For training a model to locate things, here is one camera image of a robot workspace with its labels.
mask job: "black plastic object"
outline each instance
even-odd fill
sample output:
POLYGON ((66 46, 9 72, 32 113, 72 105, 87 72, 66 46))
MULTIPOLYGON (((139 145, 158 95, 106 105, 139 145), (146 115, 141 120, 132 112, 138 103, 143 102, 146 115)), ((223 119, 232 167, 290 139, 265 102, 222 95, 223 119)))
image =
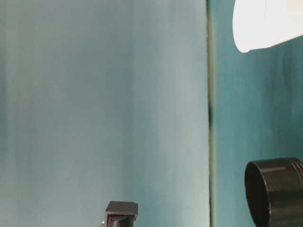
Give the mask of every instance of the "black plastic object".
POLYGON ((137 218, 137 203, 111 201, 105 211, 105 219, 101 227, 134 227, 137 218))
POLYGON ((299 159, 249 162, 245 189, 257 227, 303 226, 303 163, 299 159))

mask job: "white lamp shade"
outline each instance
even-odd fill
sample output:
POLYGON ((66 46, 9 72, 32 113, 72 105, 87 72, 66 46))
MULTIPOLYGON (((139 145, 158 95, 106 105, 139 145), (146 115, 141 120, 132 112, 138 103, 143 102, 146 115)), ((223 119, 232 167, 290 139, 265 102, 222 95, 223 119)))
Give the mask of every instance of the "white lamp shade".
POLYGON ((241 52, 303 35, 303 0, 236 0, 233 36, 241 52))

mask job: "dark vertical strip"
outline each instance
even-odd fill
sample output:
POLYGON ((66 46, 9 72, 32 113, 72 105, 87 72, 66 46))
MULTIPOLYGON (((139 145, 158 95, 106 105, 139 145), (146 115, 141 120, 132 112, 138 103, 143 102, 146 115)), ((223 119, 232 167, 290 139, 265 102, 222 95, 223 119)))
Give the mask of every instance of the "dark vertical strip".
POLYGON ((209 205, 210 226, 214 226, 214 154, 213 154, 213 107, 214 107, 214 74, 213 74, 213 47, 212 47, 212 20, 210 15, 210 0, 206 0, 206 29, 207 29, 207 91, 208 91, 208 120, 209 120, 209 205))

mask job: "black cylindrical cap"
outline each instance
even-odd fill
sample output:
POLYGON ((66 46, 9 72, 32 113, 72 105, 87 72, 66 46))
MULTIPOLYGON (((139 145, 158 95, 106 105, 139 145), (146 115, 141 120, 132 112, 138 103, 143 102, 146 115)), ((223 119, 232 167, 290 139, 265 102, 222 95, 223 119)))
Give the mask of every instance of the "black cylindrical cap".
POLYGON ((245 189, 257 227, 303 225, 303 163, 299 159, 249 162, 245 189))

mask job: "teal backdrop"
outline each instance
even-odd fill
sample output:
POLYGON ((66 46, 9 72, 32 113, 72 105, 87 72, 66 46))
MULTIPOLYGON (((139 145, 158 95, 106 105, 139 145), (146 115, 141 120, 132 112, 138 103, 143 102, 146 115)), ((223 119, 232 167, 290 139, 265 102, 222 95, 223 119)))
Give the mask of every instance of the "teal backdrop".
POLYGON ((0 0, 0 226, 209 225, 205 0, 0 0))
POLYGON ((209 226, 205 7, 134 1, 137 226, 209 226))
POLYGON ((132 199, 131 1, 0 2, 0 226, 98 227, 132 199))
POLYGON ((240 53, 234 0, 208 1, 214 227, 253 227, 244 190, 250 160, 303 158, 303 38, 240 53))

